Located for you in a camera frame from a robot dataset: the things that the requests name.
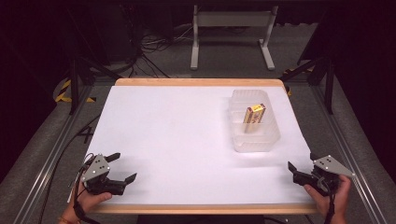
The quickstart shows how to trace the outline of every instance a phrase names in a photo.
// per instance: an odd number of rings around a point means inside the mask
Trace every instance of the aluminum rail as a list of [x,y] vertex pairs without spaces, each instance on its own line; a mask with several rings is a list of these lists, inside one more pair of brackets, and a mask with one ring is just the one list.
[[58,137],[58,139],[55,142],[54,147],[52,148],[52,151],[50,152],[46,162],[44,163],[43,168],[39,172],[37,179],[35,180],[35,183],[33,184],[28,196],[26,197],[25,202],[23,203],[23,206],[21,207],[20,212],[17,214],[14,224],[22,224],[22,223],[28,223],[28,220],[30,219],[30,216],[32,215],[33,211],[35,210],[35,207],[37,206],[37,203],[41,197],[41,194],[43,193],[44,189],[46,188],[50,176],[54,172],[55,169],[55,164],[56,161],[61,157],[62,151],[65,147],[65,144],[67,143],[67,137],[76,122],[78,118],[78,114],[81,111],[82,107],[84,106],[85,99],[89,97],[89,94],[91,92],[92,87],[91,86],[84,86],[83,90],[80,95],[80,104],[76,108],[76,111],[74,112],[73,115],[69,116],[61,130],[61,133]]

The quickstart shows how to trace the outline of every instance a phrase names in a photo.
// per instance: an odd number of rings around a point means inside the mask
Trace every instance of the finger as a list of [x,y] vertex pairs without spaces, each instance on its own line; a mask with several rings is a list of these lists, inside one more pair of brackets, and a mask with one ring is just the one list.
[[345,175],[339,175],[341,180],[340,187],[338,188],[339,193],[348,193],[350,189],[350,179]]
[[104,201],[111,199],[111,197],[112,197],[111,193],[105,192],[105,193],[95,195],[93,198],[96,203],[102,203]]
[[312,186],[304,185],[304,189],[315,202],[321,202],[324,200],[323,196],[316,189],[312,188]]

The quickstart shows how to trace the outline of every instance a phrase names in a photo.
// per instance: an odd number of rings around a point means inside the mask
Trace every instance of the wrist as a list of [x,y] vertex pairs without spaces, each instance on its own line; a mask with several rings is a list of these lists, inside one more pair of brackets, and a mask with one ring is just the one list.
[[331,224],[347,224],[347,220],[344,215],[334,214],[334,216],[332,216],[332,221],[330,223]]
[[62,224],[79,224],[80,223],[80,219],[79,217],[77,217],[74,208],[71,206],[67,206],[67,208],[64,210],[64,212],[62,213],[62,215],[59,218],[59,223]]

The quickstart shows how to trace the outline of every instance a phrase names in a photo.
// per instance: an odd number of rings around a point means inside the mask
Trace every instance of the white tabletop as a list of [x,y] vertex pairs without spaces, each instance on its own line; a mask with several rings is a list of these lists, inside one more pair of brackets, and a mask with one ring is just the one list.
[[[233,149],[227,110],[237,89],[268,94],[280,131],[269,152]],[[302,172],[313,163],[281,87],[114,86],[87,153],[116,152],[108,177],[137,177],[104,205],[313,203],[288,170],[288,161]]]

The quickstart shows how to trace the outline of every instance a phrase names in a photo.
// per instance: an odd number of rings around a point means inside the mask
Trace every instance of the white table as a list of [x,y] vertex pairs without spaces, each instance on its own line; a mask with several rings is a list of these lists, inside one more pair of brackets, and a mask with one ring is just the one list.
[[[233,90],[266,91],[281,137],[269,152],[233,149]],[[96,212],[119,214],[309,214],[288,161],[309,172],[309,148],[277,79],[119,79],[87,153],[120,152],[108,177],[137,173]]]

